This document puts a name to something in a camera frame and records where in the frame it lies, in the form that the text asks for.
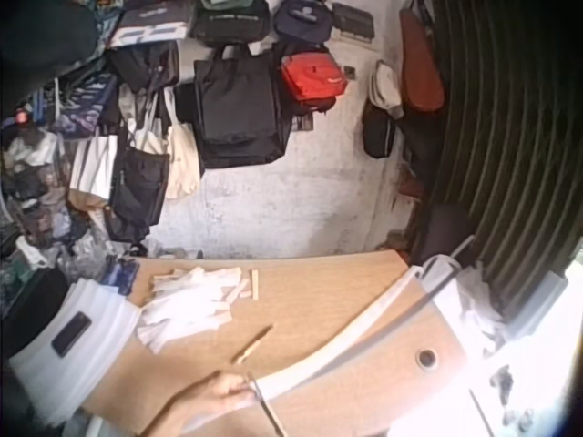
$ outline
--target white fabric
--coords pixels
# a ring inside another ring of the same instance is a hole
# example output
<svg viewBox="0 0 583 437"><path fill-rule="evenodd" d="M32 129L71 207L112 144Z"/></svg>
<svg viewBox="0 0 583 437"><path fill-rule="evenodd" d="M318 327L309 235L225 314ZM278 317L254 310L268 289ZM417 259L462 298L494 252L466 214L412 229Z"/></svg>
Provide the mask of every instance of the white fabric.
<svg viewBox="0 0 583 437"><path fill-rule="evenodd" d="M176 116L174 91L164 88L166 109L172 125L168 129L170 172L166 198L182 198L200 186L199 152L190 125L181 124Z"/></svg>
<svg viewBox="0 0 583 437"><path fill-rule="evenodd" d="M97 386L134 330L139 308L119 296L117 288L80 279L58 314L9 362L44 423L69 419ZM82 311L91 320L65 357L51 342Z"/></svg>
<svg viewBox="0 0 583 437"><path fill-rule="evenodd" d="M206 272L175 270L171 275L155 276L155 298L142 310L146 326L138 328L138 338L154 353L164 345L205 330L217 330L232 320L227 297L233 290L243 289L241 269Z"/></svg>
<svg viewBox="0 0 583 437"><path fill-rule="evenodd" d="M394 118L403 116L399 76L385 62L377 61L369 84L369 98Z"/></svg>

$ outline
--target brown leather bag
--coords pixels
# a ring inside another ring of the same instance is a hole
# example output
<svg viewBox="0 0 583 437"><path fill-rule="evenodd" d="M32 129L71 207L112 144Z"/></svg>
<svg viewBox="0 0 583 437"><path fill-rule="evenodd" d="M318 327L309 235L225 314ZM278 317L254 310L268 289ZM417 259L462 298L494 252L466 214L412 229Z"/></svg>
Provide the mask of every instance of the brown leather bag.
<svg viewBox="0 0 583 437"><path fill-rule="evenodd" d="M445 102L444 86L421 20L411 9L399 12L403 34L403 99L419 112L435 112Z"/></svg>

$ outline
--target dark fabric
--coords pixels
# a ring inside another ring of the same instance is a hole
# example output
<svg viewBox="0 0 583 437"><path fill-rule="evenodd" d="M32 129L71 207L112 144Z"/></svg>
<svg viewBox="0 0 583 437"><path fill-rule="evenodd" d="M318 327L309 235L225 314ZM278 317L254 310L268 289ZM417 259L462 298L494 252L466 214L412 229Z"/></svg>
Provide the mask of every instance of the dark fabric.
<svg viewBox="0 0 583 437"><path fill-rule="evenodd" d="M459 205L434 205L421 220L421 232L411 253L411 261L422 266L434 255L451 254L475 230L465 209ZM463 250L457 260L465 268L475 260L471 249Z"/></svg>
<svg viewBox="0 0 583 437"><path fill-rule="evenodd" d="M374 39L374 18L371 13L341 3L333 3L332 15L334 27L365 39Z"/></svg>
<svg viewBox="0 0 583 437"><path fill-rule="evenodd" d="M387 158L393 150L396 125L389 114L366 101L363 111L364 151L372 158Z"/></svg>
<svg viewBox="0 0 583 437"><path fill-rule="evenodd" d="M60 269L39 269L26 283L2 322L2 353L9 358L26 345L55 317L68 292Z"/></svg>
<svg viewBox="0 0 583 437"><path fill-rule="evenodd" d="M269 5L253 0L247 7L210 11L199 6L192 29L195 38L207 44L246 44L261 41L271 29Z"/></svg>
<svg viewBox="0 0 583 437"><path fill-rule="evenodd" d="M285 153L291 114L280 100L271 51L195 61L197 144L207 168L267 164Z"/></svg>
<svg viewBox="0 0 583 437"><path fill-rule="evenodd" d="M95 135L97 122L109 97L114 94L117 78L107 71L87 77L62 98L61 116L51 130L64 139L85 139Z"/></svg>
<svg viewBox="0 0 583 437"><path fill-rule="evenodd" d="M70 1L24 0L2 6L0 111L4 119L29 93L91 56L98 31L94 14Z"/></svg>
<svg viewBox="0 0 583 437"><path fill-rule="evenodd" d="M24 0L4 17L2 58L16 67L68 66L89 57L97 45L97 21L82 5L67 0Z"/></svg>
<svg viewBox="0 0 583 437"><path fill-rule="evenodd" d="M309 44L328 41L332 24L332 11L320 0L283 0L273 17L278 35Z"/></svg>
<svg viewBox="0 0 583 437"><path fill-rule="evenodd" d="M132 92L173 86L179 80L176 41L121 47L107 51L107 59Z"/></svg>
<svg viewBox="0 0 583 437"><path fill-rule="evenodd" d="M109 207L105 208L109 237L139 243L159 222L169 178L169 155L153 155L128 144L121 123Z"/></svg>
<svg viewBox="0 0 583 437"><path fill-rule="evenodd" d="M168 185L169 155L128 147L111 199L116 214L136 225L157 225Z"/></svg>

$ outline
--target wooden stick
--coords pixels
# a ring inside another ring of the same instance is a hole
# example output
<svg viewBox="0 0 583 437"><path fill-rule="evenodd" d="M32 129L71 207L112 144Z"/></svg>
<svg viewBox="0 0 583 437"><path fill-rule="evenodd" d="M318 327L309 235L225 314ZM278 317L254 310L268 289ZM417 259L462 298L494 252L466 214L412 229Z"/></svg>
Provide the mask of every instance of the wooden stick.
<svg viewBox="0 0 583 437"><path fill-rule="evenodd" d="M251 271L251 291L253 293L253 300L259 300L259 271Z"/></svg>
<svg viewBox="0 0 583 437"><path fill-rule="evenodd" d="M251 355L253 351L255 351L259 345L261 344L261 340L265 338L265 336L269 333L270 330L273 329L273 325L268 326L267 328L263 328L260 330L259 334L253 337L253 340L243 349L240 353L238 353L235 358L233 358L232 363L241 365L247 357Z"/></svg>

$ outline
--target bag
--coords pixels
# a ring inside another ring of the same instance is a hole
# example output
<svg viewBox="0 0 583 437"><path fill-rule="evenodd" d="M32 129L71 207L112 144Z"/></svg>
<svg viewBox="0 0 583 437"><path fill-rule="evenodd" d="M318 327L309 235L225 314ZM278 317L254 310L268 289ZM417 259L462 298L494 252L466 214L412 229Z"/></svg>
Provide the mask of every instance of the bag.
<svg viewBox="0 0 583 437"><path fill-rule="evenodd" d="M356 7L332 3L334 27L341 32L358 36L366 42L374 39L374 18L371 13Z"/></svg>
<svg viewBox="0 0 583 437"><path fill-rule="evenodd" d="M403 99L419 112L435 112L445 103L444 86L425 29L410 9L399 12L403 33Z"/></svg>
<svg viewBox="0 0 583 437"><path fill-rule="evenodd" d="M170 169L166 198L181 198L199 189L199 152L192 128L190 125L180 124L176 116L172 88L164 89L164 97L171 121L167 138Z"/></svg>
<svg viewBox="0 0 583 437"><path fill-rule="evenodd" d="M399 78L384 61L377 61L371 74L369 99L376 107L384 109L394 118L403 116Z"/></svg>
<svg viewBox="0 0 583 437"><path fill-rule="evenodd" d="M104 71L87 77L73 89L65 90L65 103L61 104L60 97L56 98L55 105L60 105L60 115L51 130L60 132L64 139L93 137L99 115L115 88L116 77Z"/></svg>
<svg viewBox="0 0 583 437"><path fill-rule="evenodd" d="M176 41L108 50L107 59L133 93L149 94L179 81L179 50Z"/></svg>
<svg viewBox="0 0 583 437"><path fill-rule="evenodd" d="M167 0L128 10L119 20L109 48L186 38L193 18L187 0Z"/></svg>
<svg viewBox="0 0 583 437"><path fill-rule="evenodd" d="M253 0L200 0L202 7L209 11L224 11L226 9L237 9L249 7Z"/></svg>
<svg viewBox="0 0 583 437"><path fill-rule="evenodd" d="M330 109L348 86L343 71L327 51L285 56L281 74L294 99L308 112Z"/></svg>
<svg viewBox="0 0 583 437"><path fill-rule="evenodd" d="M107 232L114 241L139 243L159 222L170 156L160 154L162 141L152 132L157 97L149 102L143 129L136 130L134 119L121 121L111 208L105 210Z"/></svg>
<svg viewBox="0 0 583 437"><path fill-rule="evenodd" d="M363 111L363 145L367 155L387 158L391 155L396 125L389 114L367 99Z"/></svg>
<svg viewBox="0 0 583 437"><path fill-rule="evenodd" d="M212 60L194 63L195 128L207 168L270 163L285 154L291 131L272 52L238 49L231 59L222 59L223 47Z"/></svg>
<svg viewBox="0 0 583 437"><path fill-rule="evenodd" d="M118 137L96 135L77 144L68 200L82 211L101 209L109 202Z"/></svg>
<svg viewBox="0 0 583 437"><path fill-rule="evenodd" d="M253 0L248 3L229 10L201 8L192 29L193 35L212 45L261 41L271 29L270 7L265 0Z"/></svg>
<svg viewBox="0 0 583 437"><path fill-rule="evenodd" d="M273 17L278 35L315 45L330 39L332 23L332 12L320 0L284 0Z"/></svg>
<svg viewBox="0 0 583 437"><path fill-rule="evenodd" d="M27 242L40 249L50 248L58 241L71 244L87 231L86 218L66 203L71 168L62 137L56 136L56 139L56 147L49 148L52 155L44 156L41 165L28 164L27 161L32 162L32 154L27 157L21 154L12 162L5 155L6 168L2 172L10 216Z"/></svg>

